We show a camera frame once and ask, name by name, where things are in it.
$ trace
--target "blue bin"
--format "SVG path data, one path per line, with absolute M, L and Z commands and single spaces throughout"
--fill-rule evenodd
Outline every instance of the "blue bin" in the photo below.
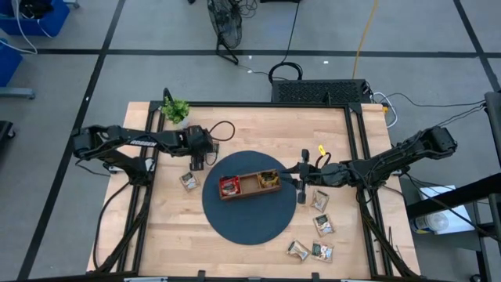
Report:
M 47 36 L 44 31 L 51 37 L 55 37 L 61 31 L 64 21 L 70 13 L 70 9 L 63 0 L 43 0 L 50 2 L 54 10 L 46 13 L 40 20 L 23 19 L 20 17 L 21 27 L 25 35 L 41 35 Z M 1 18 L 0 28 L 6 34 L 21 35 L 21 31 L 17 26 L 17 20 L 11 6 L 11 0 L 0 0 L 0 14 L 9 15 L 12 17 Z
M 0 43 L 0 62 L 2 62 L 0 66 L 0 87 L 5 87 L 9 83 L 21 60 L 23 60 L 23 57 L 17 50 Z

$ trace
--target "gray floor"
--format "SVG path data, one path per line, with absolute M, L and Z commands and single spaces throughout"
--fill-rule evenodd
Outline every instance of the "gray floor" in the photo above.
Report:
M 461 1 L 486 52 L 501 52 L 498 0 Z M 118 0 L 80 0 L 54 39 L 32 38 L 41 49 L 100 49 Z M 197 0 L 126 0 L 111 49 L 207 50 L 215 36 L 206 2 Z M 354 51 L 372 6 L 371 1 L 304 0 L 291 48 Z M 261 4 L 257 15 L 243 20 L 238 49 L 284 50 L 295 5 Z M 0 31 L 0 38 L 25 47 L 22 38 Z M 475 52 L 452 0 L 380 0 L 364 51 Z M 10 86 L 31 87 L 35 100 L 0 99 L 0 120 L 15 123 L 18 136 L 0 162 L 0 280 L 17 277 L 70 130 L 82 103 L 97 55 L 24 56 Z M 268 71 L 282 56 L 241 56 L 241 63 Z M 350 78 L 353 57 L 291 56 L 304 79 Z M 489 59 L 501 75 L 501 59 Z M 294 78 L 290 70 L 276 75 Z M 363 57 L 358 78 L 374 91 L 403 92 L 416 103 L 461 103 L 482 99 L 492 86 L 478 58 Z M 160 99 L 163 87 L 188 100 L 269 101 L 264 75 L 249 74 L 217 56 L 108 55 L 85 116 L 85 125 L 121 124 L 129 101 Z M 435 125 L 466 108 L 419 108 L 401 97 L 391 99 L 398 123 L 390 129 L 396 143 L 417 130 Z M 456 154 L 441 161 L 421 161 L 411 174 L 428 181 L 461 186 L 497 173 L 488 119 L 479 112 L 448 126 L 459 143 Z M 107 179 L 73 166 L 63 180 L 31 278 L 85 271 L 103 202 Z M 93 168 L 99 164 L 92 163 Z M 485 207 L 482 214 L 487 214 Z M 421 271 L 434 279 L 467 281 L 477 269 L 473 251 L 415 236 Z M 499 265 L 497 248 L 492 264 Z M 493 277 L 500 280 L 499 268 Z

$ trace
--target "black wire bundle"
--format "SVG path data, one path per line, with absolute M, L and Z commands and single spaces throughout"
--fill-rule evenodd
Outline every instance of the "black wire bundle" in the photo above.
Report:
M 231 125 L 231 126 L 232 126 L 232 128 L 233 128 L 233 133 L 232 133 L 232 135 L 231 135 L 229 138 L 226 138 L 226 139 L 219 139 L 219 138 L 215 138 L 215 137 L 211 136 L 211 138 L 212 138 L 213 140 L 216 140 L 216 141 L 219 141 L 219 142 L 226 142 L 226 141 L 230 141 L 230 140 L 233 138 L 233 136 L 235 136 L 235 132 L 236 132 L 235 125 L 234 125 L 231 121 L 220 121 L 220 122 L 218 122 L 217 124 L 215 124 L 215 125 L 214 125 L 214 126 L 213 126 L 210 130 L 209 130 L 209 134 L 211 134 L 211 133 L 212 133 L 212 131 L 213 131 L 216 127 L 218 127 L 218 125 L 221 125 L 221 124 L 224 124 L 224 123 L 229 124 L 229 125 Z M 209 164 L 209 162 L 207 161 L 207 155 L 205 155 L 205 163 L 206 163 L 207 165 L 213 165 L 213 164 L 215 164 L 215 163 L 216 163 L 216 161 L 217 161 L 217 160 L 218 160 L 218 152 L 216 152 L 215 157 L 214 157 L 214 161 L 212 161 L 210 164 Z

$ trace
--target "yellow cable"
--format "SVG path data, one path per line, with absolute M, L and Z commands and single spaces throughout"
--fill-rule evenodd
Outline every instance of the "yellow cable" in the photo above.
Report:
M 355 74 L 357 73 L 357 65 L 359 63 L 360 50 L 362 49 L 364 40 L 366 40 L 367 31 L 369 30 L 370 24 L 373 21 L 374 12 L 376 12 L 378 3 L 379 3 L 378 0 L 374 0 L 373 9 L 372 11 L 370 11 L 370 16 L 369 20 L 367 20 L 366 29 L 363 31 L 362 40 L 360 40 L 359 49 L 357 49 L 357 55 L 355 56 L 355 65 L 353 66 L 353 75 L 351 76 L 351 79 L 355 79 Z

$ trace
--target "floor tile line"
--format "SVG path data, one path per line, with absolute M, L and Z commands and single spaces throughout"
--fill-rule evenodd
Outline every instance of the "floor tile line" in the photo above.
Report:
M 73 129 L 80 128 L 84 121 L 88 105 L 90 104 L 92 94 L 94 92 L 94 89 L 96 88 L 97 81 L 99 80 L 99 75 L 101 74 L 101 70 L 103 68 L 104 60 L 106 58 L 106 52 L 110 48 L 111 40 L 113 39 L 114 32 L 117 29 L 118 20 L 120 19 L 124 4 L 125 0 L 119 0 L 117 3 L 117 8 L 115 9 L 110 26 L 108 27 L 103 47 L 99 52 L 99 57 L 96 61 L 96 65 L 94 66 L 94 71 L 92 72 L 92 75 L 90 77 L 87 89 L 85 90 L 85 95 L 82 99 L 80 109 L 78 110 Z M 33 237 L 31 238 L 31 242 L 24 257 L 17 280 L 27 280 L 30 276 L 31 269 L 33 268 L 34 261 L 37 258 L 38 250 L 49 224 L 52 211 L 54 209 L 54 206 L 56 205 L 56 200 L 59 195 L 61 185 L 63 184 L 63 179 L 66 174 L 68 164 L 70 163 L 72 150 L 73 146 L 71 144 L 70 138 L 68 137 L 61 162 L 59 163 L 59 167 L 57 168 L 54 181 L 52 182 L 49 195 L 47 196 L 47 200 L 41 212 L 40 219 L 38 220 L 37 227 L 35 228 Z
M 480 41 L 478 40 L 477 35 L 475 34 L 475 31 L 473 29 L 473 26 L 471 25 L 470 20 L 468 19 L 468 15 L 466 11 L 464 10 L 463 4 L 461 4 L 460 0 L 453 0 L 454 5 L 456 6 L 457 12 L 460 15 L 461 21 L 463 21 L 464 28 L 466 29 L 468 36 L 470 37 L 471 44 L 473 44 L 473 47 L 475 48 L 475 51 L 480 57 L 480 62 L 484 68 L 485 75 L 487 75 L 487 79 L 489 83 L 491 84 L 491 87 L 494 91 L 499 91 L 501 87 L 499 86 L 498 79 L 496 77 L 496 74 L 494 74 L 494 71 L 492 70 L 491 64 L 489 63 L 487 57 L 484 54 L 484 49 L 482 48 Z
M 238 56 L 283 56 L 286 50 L 233 50 Z M 40 49 L 40 54 L 50 55 L 99 55 L 98 49 Z M 108 49 L 107 55 L 122 56 L 216 56 L 212 49 L 200 50 L 154 50 L 154 49 Z M 490 52 L 487 57 L 501 57 L 501 52 Z M 290 50 L 289 56 L 356 56 L 356 51 Z M 361 51 L 362 57 L 380 58 L 477 58 L 476 52 L 408 52 L 408 51 Z

